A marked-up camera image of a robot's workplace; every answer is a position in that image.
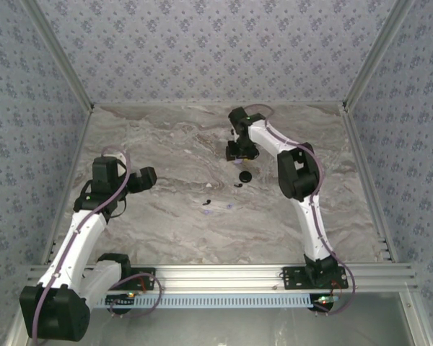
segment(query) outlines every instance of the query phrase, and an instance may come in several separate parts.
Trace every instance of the cable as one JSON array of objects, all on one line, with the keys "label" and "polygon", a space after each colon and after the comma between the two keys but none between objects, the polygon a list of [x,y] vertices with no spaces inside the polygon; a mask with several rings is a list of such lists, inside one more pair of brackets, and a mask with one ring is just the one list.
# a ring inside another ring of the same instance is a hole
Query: cable
[{"label": "cable", "polygon": [[125,210],[127,210],[127,199],[126,198],[123,199],[123,210],[122,210],[122,212],[119,213],[119,214],[117,214],[117,215],[111,216],[110,218],[118,218],[119,216],[122,216],[122,214],[125,213]]},{"label": "cable", "polygon": [[40,299],[39,299],[39,301],[37,303],[37,307],[35,308],[34,319],[32,321],[32,339],[34,341],[35,346],[39,346],[39,344],[38,344],[38,333],[37,333],[37,330],[38,330],[38,318],[40,316],[40,312],[42,311],[43,302],[45,301],[45,298],[48,295],[48,292],[50,291],[52,284],[54,284],[54,282],[56,281],[57,275],[60,274],[60,271],[61,271],[61,268],[63,266],[64,260],[66,259],[67,254],[69,253],[69,250],[71,249],[71,246],[74,243],[75,238],[77,237],[77,234],[79,234],[80,229],[83,227],[83,225],[94,214],[96,214],[98,211],[102,210],[106,205],[108,205],[113,200],[115,200],[115,198],[123,191],[123,189],[127,185],[128,178],[130,177],[130,171],[131,171],[130,156],[123,149],[118,148],[116,146],[106,146],[102,150],[101,156],[104,156],[104,154],[106,153],[106,151],[108,151],[110,149],[114,149],[116,151],[119,151],[123,155],[123,157],[125,158],[125,160],[126,160],[126,175],[125,175],[125,179],[123,180],[121,186],[117,189],[117,191],[114,192],[114,194],[112,196],[110,196],[105,202],[103,202],[102,204],[100,204],[99,206],[97,206],[95,209],[93,209],[90,213],[88,213],[82,219],[82,221],[80,221],[79,225],[76,227],[76,230],[72,234],[72,236],[71,236],[71,238],[70,238],[70,240],[69,240],[66,248],[64,249],[63,254],[61,255],[61,258],[58,261],[58,264],[56,265],[56,268],[55,268],[55,271],[53,272],[52,278],[50,279],[50,281],[48,282],[47,286],[43,290],[42,296],[40,297]]},{"label": "cable", "polygon": [[338,295],[338,299],[340,299],[341,298],[341,294],[343,293],[340,284],[337,283],[335,280],[331,280],[331,284],[332,284],[332,287],[338,286],[338,288],[340,288],[340,293]]},{"label": "cable", "polygon": [[110,289],[112,290],[113,288],[120,286],[120,285],[126,283],[127,281],[130,281],[130,280],[133,280],[136,278],[143,278],[143,277],[149,277],[149,278],[153,279],[155,282],[157,282],[157,285],[159,286],[159,296],[157,297],[157,300],[154,303],[154,305],[151,308],[147,309],[146,311],[140,312],[139,314],[117,315],[113,311],[113,307],[115,305],[115,302],[118,300],[118,299],[115,299],[109,306],[109,312],[113,315],[113,317],[133,319],[136,317],[149,315],[150,313],[152,313],[157,308],[157,306],[160,303],[160,300],[162,299],[162,294],[163,294],[164,288],[162,287],[159,279],[157,279],[153,274],[149,274],[148,272],[140,272],[139,274],[135,274],[135,275],[129,276],[123,280],[120,280],[118,283],[116,283]]},{"label": "cable", "polygon": [[339,263],[340,265],[343,266],[343,268],[345,268],[345,270],[349,273],[349,276],[351,278],[351,282],[352,282],[352,291],[351,291],[351,298],[345,303],[345,305],[343,305],[341,308],[333,311],[333,312],[329,312],[329,315],[335,315],[335,314],[339,314],[342,311],[345,311],[353,302],[354,298],[355,298],[355,294],[356,294],[356,281],[354,279],[354,275],[351,272],[351,270],[349,269],[349,267],[347,265],[345,265],[345,263],[343,261],[341,261],[341,259],[339,259],[337,257],[337,255],[335,254],[334,251],[332,251],[332,249],[327,245],[327,243],[324,240],[324,235],[320,230],[319,227],[319,220],[318,220],[318,216],[316,215],[316,208],[315,208],[315,202],[313,200],[313,198],[318,195],[320,188],[323,186],[323,182],[324,182],[324,178],[325,178],[325,171],[324,171],[324,167],[322,165],[322,163],[320,162],[319,158],[314,155],[314,153],[309,150],[309,148],[299,144],[298,142],[292,141],[291,139],[287,138],[286,136],[280,136],[278,135],[273,129],[271,129],[271,124],[269,123],[268,119],[273,116],[273,114],[275,113],[274,109],[268,105],[264,105],[261,103],[257,103],[257,104],[253,104],[253,105],[248,105],[247,107],[244,108],[244,110],[248,109],[248,108],[252,108],[252,107],[265,107],[270,111],[270,114],[266,116],[265,119],[265,128],[266,130],[269,132],[270,135],[272,135],[275,139],[277,139],[278,141],[283,141],[285,144],[290,145],[290,146],[296,146],[297,148],[302,149],[303,151],[305,151],[307,154],[309,154],[314,160],[316,165],[318,166],[319,169],[319,183],[318,186],[316,187],[316,190],[313,191],[313,193],[310,196],[310,204],[312,206],[311,210],[312,210],[312,217],[314,219],[315,222],[315,228],[316,231],[318,233],[319,239],[321,241],[321,243],[323,243],[323,246],[325,247],[325,249],[327,250],[327,252],[329,254],[331,254],[332,258],[334,258],[335,261],[337,261],[337,263]]},{"label": "cable", "polygon": [[143,293],[146,293],[146,286],[144,285],[143,277],[140,277],[139,280],[141,281],[141,288],[143,289]]}]

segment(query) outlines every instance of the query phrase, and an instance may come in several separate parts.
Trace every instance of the blue floral wallpaper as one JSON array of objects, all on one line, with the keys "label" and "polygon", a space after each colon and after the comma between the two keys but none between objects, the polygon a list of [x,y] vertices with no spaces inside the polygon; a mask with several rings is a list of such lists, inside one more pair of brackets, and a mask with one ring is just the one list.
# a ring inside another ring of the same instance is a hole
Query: blue floral wallpaper
[{"label": "blue floral wallpaper", "polygon": [[85,114],[18,0],[0,0],[0,345],[39,263]]},{"label": "blue floral wallpaper", "polygon": [[394,0],[38,0],[95,102],[343,99]]},{"label": "blue floral wallpaper", "polygon": [[401,261],[433,319],[433,0],[416,0],[354,111]]}]

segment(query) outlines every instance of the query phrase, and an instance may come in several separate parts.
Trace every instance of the black mounting bracket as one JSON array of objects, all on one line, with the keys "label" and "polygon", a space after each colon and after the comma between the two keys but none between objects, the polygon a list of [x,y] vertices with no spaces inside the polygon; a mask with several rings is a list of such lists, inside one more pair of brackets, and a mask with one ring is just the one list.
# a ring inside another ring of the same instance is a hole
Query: black mounting bracket
[{"label": "black mounting bracket", "polygon": [[330,277],[330,280],[324,282],[324,284],[321,286],[317,286],[311,281],[309,275],[306,272],[305,266],[283,267],[282,280],[284,281],[285,290],[332,290],[336,288],[336,286],[333,284],[333,281],[337,282],[342,289],[349,287],[345,269],[343,267],[338,267],[338,270]]},{"label": "black mounting bracket", "polygon": [[[151,275],[156,275],[156,268],[153,267],[140,267],[140,268],[132,268],[130,265],[130,259],[128,258],[128,255],[126,254],[115,254],[115,253],[109,253],[109,254],[103,254],[100,258],[98,258],[99,261],[114,261],[121,265],[122,268],[122,275],[121,280],[128,278],[129,276],[139,274],[141,272],[147,272]],[[154,290],[154,281],[148,277],[139,277],[137,280],[130,280],[124,283],[123,285],[119,285],[115,288],[112,288],[111,291],[116,290],[122,290],[122,291],[129,291],[129,292],[138,292],[143,290]],[[131,306],[134,304],[135,300],[134,297],[129,297],[128,294],[121,293],[121,294],[110,294],[106,296],[105,298],[105,304],[110,305],[114,303],[119,306]],[[126,314],[129,312],[130,309],[113,309],[113,312],[118,315]]]},{"label": "black mounting bracket", "polygon": [[330,255],[313,261],[305,256],[305,266],[283,267],[282,277],[286,290],[332,289],[333,283],[341,288],[348,288],[345,268],[339,267],[336,259]]}]

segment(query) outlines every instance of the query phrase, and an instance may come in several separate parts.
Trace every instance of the white cable tray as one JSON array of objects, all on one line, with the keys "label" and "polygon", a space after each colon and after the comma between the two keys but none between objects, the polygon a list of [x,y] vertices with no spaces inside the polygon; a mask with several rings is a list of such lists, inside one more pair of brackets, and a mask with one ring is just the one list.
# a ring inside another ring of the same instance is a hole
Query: white cable tray
[{"label": "white cable tray", "polygon": [[[137,296],[131,305],[114,305],[115,309],[147,309],[154,305],[156,293]],[[105,298],[95,308],[109,308]],[[247,309],[247,308],[310,308],[308,293],[270,294],[164,294],[158,309]]]}]

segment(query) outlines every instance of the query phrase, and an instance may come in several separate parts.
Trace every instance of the metal frame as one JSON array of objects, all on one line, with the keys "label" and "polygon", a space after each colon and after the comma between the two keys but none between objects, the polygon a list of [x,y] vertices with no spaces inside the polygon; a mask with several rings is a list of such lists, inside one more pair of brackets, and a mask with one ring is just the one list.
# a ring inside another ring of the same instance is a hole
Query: metal frame
[{"label": "metal frame", "polygon": [[370,78],[372,77],[375,69],[383,58],[388,46],[393,41],[401,23],[406,18],[409,9],[412,7],[414,0],[396,0],[390,13],[388,14],[385,23],[380,30],[374,44],[367,54],[366,60],[362,64],[357,77],[355,78],[348,95],[344,100],[346,110],[353,110],[357,100],[362,92],[366,89]]},{"label": "metal frame", "polygon": [[[379,235],[385,239],[392,262],[398,262],[398,254],[383,213],[382,205],[380,204],[380,199],[374,185],[369,165],[367,164],[364,149],[359,140],[353,115],[346,108],[341,110],[341,115],[344,119],[345,129],[350,139],[351,150],[353,151],[357,163],[359,177],[361,179],[362,187],[364,188],[364,194],[372,220],[374,221],[374,225],[377,227]],[[419,290],[402,290],[400,291],[399,296],[404,307],[406,320],[409,329],[411,330],[415,345],[433,345],[433,329],[429,323],[429,317],[422,303]]]},{"label": "metal frame", "polygon": [[[284,290],[278,265],[133,265],[154,267],[156,276],[167,294],[269,294],[269,293],[327,293],[329,290]],[[357,283],[357,293],[388,293],[416,291],[414,269],[407,263],[351,263],[348,265]],[[48,269],[45,265],[32,266],[28,284],[32,285]],[[351,287],[344,290],[351,292]]]},{"label": "metal frame", "polygon": [[69,83],[69,86],[74,92],[80,105],[84,110],[90,110],[92,108],[92,103],[89,100],[88,94],[67,58],[64,49],[56,38],[50,23],[43,14],[42,9],[38,6],[36,0],[21,0],[21,4],[29,14],[30,20],[35,25],[35,29],[45,42],[47,49],[50,51],[50,54],[59,66],[61,73]]}]

